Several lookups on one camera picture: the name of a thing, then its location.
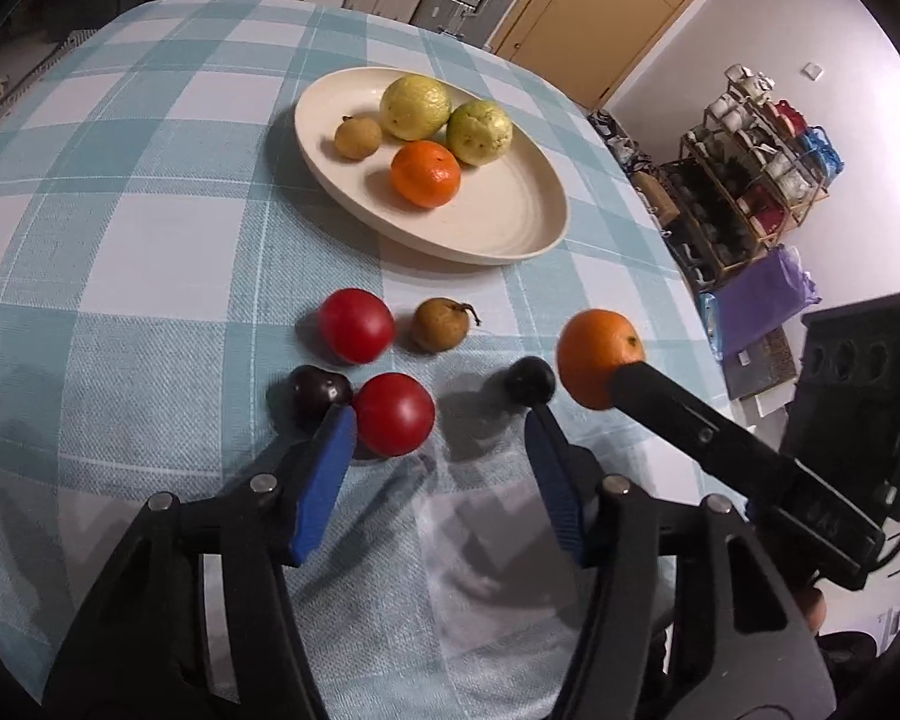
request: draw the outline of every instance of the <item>orange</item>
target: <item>orange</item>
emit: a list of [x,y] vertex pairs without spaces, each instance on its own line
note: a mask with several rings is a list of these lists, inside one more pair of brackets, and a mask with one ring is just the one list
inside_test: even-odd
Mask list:
[[391,183],[413,205],[437,208],[460,189],[460,164],[439,143],[413,141],[396,152]]
[[613,407],[607,382],[620,365],[645,359],[629,319],[592,308],[570,319],[557,341],[557,371],[570,397],[585,409]]

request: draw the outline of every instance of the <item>light switch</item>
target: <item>light switch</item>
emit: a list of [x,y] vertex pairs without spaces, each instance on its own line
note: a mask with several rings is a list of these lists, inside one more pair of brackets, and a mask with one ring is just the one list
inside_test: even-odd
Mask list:
[[807,76],[811,81],[815,81],[823,75],[823,68],[813,62],[807,62],[800,72],[804,74],[804,76]]

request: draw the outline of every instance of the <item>beige plate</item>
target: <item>beige plate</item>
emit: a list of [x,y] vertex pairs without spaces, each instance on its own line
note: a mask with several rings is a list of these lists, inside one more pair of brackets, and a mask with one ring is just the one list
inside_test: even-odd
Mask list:
[[[403,145],[384,136],[362,162],[338,156],[333,135],[344,116],[374,116],[392,81],[407,71],[353,68],[314,82],[296,103],[293,121],[300,151],[317,181],[339,204],[377,232],[447,260],[501,265],[550,250],[566,234],[566,194],[550,162],[523,130],[514,144],[483,167],[463,166],[460,191],[440,208],[424,210],[396,194],[389,164]],[[445,84],[454,107],[474,95]],[[442,133],[435,140],[440,140]]]

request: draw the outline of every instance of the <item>checkered tablecloth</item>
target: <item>checkered tablecloth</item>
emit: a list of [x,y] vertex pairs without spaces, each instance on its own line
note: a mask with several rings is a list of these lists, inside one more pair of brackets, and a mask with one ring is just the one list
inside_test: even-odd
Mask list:
[[[304,166],[290,110],[315,79],[372,64],[503,103],[562,180],[566,240],[519,266],[473,268],[341,210]],[[522,420],[484,381],[524,354],[552,357],[568,317],[602,306],[634,321],[654,365],[723,407],[693,302],[634,190],[554,87],[442,35],[270,0],[125,13],[2,125],[0,652],[31,692],[141,501],[212,495],[266,446],[266,388],[302,362],[326,365],[310,314],[341,287],[396,314],[465,299],[484,324],[446,354],[394,346],[349,372],[356,385],[410,373],[439,417],[413,455],[348,472],[322,549],[288,573],[329,712],[548,712],[585,583],[549,530]],[[618,413],[565,394],[554,410],[571,440],[656,493],[698,500],[709,485]],[[218,576],[207,581],[213,603]]]

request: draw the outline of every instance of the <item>plate rim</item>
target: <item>plate rim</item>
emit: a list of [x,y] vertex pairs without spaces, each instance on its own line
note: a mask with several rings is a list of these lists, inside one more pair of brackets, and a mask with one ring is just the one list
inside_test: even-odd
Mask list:
[[[310,172],[314,175],[317,183],[319,183],[324,191],[326,191],[329,196],[333,197],[333,199],[336,200],[344,210],[348,211],[348,213],[351,213],[351,215],[354,215],[354,217],[360,220],[361,223],[366,224],[368,227],[376,230],[381,235],[386,235],[386,237],[391,238],[391,240],[405,245],[405,247],[410,247],[413,250],[422,251],[425,254],[430,254],[444,260],[460,262],[468,265],[509,265],[512,263],[523,262],[524,260],[529,260],[533,257],[538,257],[542,254],[546,254],[548,251],[557,247],[560,242],[562,242],[563,239],[566,238],[567,231],[570,229],[570,201],[567,197],[566,189],[563,186],[563,181],[560,179],[560,175],[557,172],[557,169],[554,167],[553,163],[551,163],[550,158],[545,153],[543,153],[543,149],[540,148],[539,144],[532,137],[530,137],[530,135],[525,131],[525,129],[523,129],[523,127],[519,127],[516,122],[514,122],[514,128],[519,129],[524,137],[526,137],[527,140],[533,144],[533,147],[536,148],[536,150],[539,152],[548,169],[550,170],[550,172],[552,172],[554,178],[557,180],[557,186],[559,186],[560,188],[560,199],[562,200],[562,206],[564,210],[562,229],[559,230],[559,233],[557,233],[557,236],[554,237],[554,240],[552,240],[552,242],[549,242],[549,244],[539,248],[538,250],[528,251],[521,254],[486,254],[484,252],[463,250],[462,248],[447,247],[447,245],[438,244],[437,242],[430,241],[418,234],[408,232],[407,230],[396,226],[391,221],[387,220],[384,217],[381,217],[381,215],[377,215],[372,211],[367,210],[367,208],[362,206],[359,202],[352,199],[352,197],[346,191],[340,189],[317,166],[317,163],[315,163],[311,158],[307,149],[304,148],[303,143],[300,142],[298,127],[298,111],[300,100],[303,100],[303,98],[306,97],[306,95],[310,90],[314,88],[314,86],[317,86],[317,84],[321,83],[324,79],[328,79],[331,76],[341,76],[342,74],[347,73],[360,73],[360,71],[373,70],[393,70],[398,71],[399,73],[412,74],[413,76],[423,75],[423,73],[419,73],[418,71],[406,70],[404,68],[399,68],[392,65],[365,65],[360,67],[343,68],[341,70],[335,70],[333,71],[333,73],[327,73],[325,76],[319,77],[306,89],[304,89],[303,93],[293,102],[293,133],[296,136],[296,144],[300,149],[300,153],[303,155],[303,161],[306,163]],[[470,95],[472,98],[476,98],[476,100],[481,99],[473,92],[471,92],[471,90],[464,89],[461,86],[449,83],[443,79],[437,79],[435,76],[429,77],[433,77],[434,79],[436,79],[443,85],[450,87],[451,89],[456,89],[458,92],[463,92],[466,95]]]

